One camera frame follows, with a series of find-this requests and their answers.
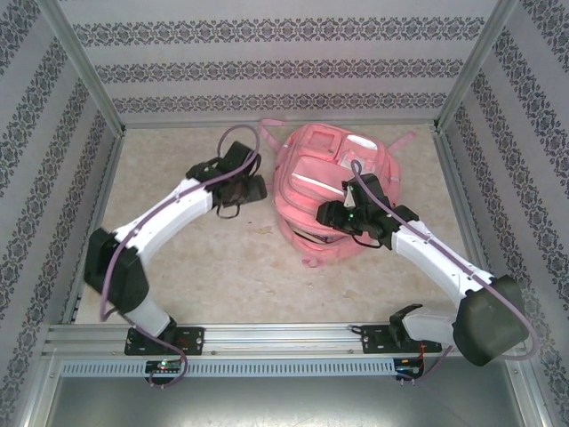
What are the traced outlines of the pink student backpack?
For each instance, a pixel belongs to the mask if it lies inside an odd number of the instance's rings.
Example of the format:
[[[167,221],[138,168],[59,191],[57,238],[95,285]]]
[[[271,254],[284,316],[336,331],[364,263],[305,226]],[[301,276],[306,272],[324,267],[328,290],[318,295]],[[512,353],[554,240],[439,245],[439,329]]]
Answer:
[[[416,137],[409,132],[389,146],[368,136],[333,125],[311,123],[296,129],[284,142],[270,135],[270,126],[285,122],[262,119],[258,131],[276,152],[272,184],[277,224],[282,235],[303,255],[310,268],[361,254],[372,240],[361,244],[347,234],[317,222],[325,202],[342,201],[342,183],[354,177],[350,163],[378,177],[384,194],[395,205],[401,192],[400,166],[394,153]]]

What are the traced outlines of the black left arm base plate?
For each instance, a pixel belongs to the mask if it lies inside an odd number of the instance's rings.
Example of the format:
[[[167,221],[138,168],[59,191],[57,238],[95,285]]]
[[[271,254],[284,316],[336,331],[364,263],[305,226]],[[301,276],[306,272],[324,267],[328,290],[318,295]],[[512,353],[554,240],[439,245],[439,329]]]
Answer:
[[[176,326],[167,328],[159,339],[182,350],[186,355],[199,356],[203,351],[204,329],[202,327]],[[176,352],[147,338],[135,328],[128,330],[124,354],[127,356],[175,355]]]

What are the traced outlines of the aluminium side rail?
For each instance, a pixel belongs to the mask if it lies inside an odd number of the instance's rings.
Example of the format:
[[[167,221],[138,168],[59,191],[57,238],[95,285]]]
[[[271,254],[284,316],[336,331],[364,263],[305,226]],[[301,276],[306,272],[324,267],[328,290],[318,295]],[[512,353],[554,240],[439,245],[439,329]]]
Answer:
[[[78,218],[73,227],[73,241],[69,243],[72,258],[71,270],[66,280],[63,303],[57,317],[58,324],[73,322],[76,300],[82,289],[84,258],[87,252],[89,237],[100,224],[102,205],[108,199],[108,185],[111,175],[116,170],[115,163],[124,141],[124,132],[104,148],[101,156],[96,158],[89,180],[84,191],[84,198],[78,211]]]
[[[444,133],[433,131],[432,136],[467,258],[496,277],[508,273],[499,250],[494,246],[496,239],[488,234],[490,223],[486,217],[484,198],[467,151],[449,140]]]

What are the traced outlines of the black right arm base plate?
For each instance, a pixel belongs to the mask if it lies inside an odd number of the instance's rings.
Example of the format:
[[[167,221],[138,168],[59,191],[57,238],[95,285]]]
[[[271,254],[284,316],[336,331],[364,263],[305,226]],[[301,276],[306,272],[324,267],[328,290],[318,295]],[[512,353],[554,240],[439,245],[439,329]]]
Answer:
[[[421,350],[435,354],[443,350],[438,342],[415,341],[408,337],[402,342],[396,342],[389,331],[389,325],[353,326],[351,331],[360,335],[364,354],[414,354]]]

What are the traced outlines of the aluminium mounting rail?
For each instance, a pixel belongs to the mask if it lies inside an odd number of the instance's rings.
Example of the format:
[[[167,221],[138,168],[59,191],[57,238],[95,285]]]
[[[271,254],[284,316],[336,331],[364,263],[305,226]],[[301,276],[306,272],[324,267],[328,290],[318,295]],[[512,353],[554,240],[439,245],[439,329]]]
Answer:
[[[219,324],[205,326],[199,356],[341,356],[363,355],[361,337],[352,325],[324,324]],[[124,354],[126,325],[51,326],[44,356],[104,357]]]

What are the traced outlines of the aluminium frame post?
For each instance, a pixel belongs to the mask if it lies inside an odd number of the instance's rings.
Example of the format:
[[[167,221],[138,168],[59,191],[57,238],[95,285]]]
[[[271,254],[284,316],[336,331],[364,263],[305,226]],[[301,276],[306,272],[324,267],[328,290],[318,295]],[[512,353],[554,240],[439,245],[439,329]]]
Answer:
[[[113,130],[114,135],[122,136],[125,125],[106,91],[95,67],[90,61],[75,30],[68,21],[59,0],[36,0],[41,13],[60,41],[77,74],[84,81],[98,109]]]
[[[510,15],[517,7],[519,0],[497,0],[492,13],[481,30],[469,57],[464,63],[456,82],[445,100],[440,113],[435,120],[435,127],[441,133],[451,122],[455,111],[461,105],[470,85],[482,68],[493,44],[502,32]]]

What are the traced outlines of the grey metal panel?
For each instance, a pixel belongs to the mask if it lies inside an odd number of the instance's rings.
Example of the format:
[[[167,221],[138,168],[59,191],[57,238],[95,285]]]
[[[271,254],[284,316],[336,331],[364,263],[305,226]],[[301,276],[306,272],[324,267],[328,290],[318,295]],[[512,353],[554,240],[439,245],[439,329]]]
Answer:
[[[455,385],[444,373],[387,377],[196,378],[153,390],[141,379],[60,382],[48,427],[525,427],[498,375]]]

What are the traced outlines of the small circuit board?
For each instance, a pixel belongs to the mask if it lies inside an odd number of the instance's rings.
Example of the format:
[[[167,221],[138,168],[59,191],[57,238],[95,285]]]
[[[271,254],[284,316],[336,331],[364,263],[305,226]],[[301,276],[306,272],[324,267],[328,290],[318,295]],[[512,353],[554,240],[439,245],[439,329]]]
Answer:
[[[162,359],[150,360],[146,362],[145,373],[150,374],[165,374],[176,375],[181,371],[182,363],[180,360]]]
[[[395,369],[407,375],[420,375],[424,370],[423,357],[415,359],[395,359]]]

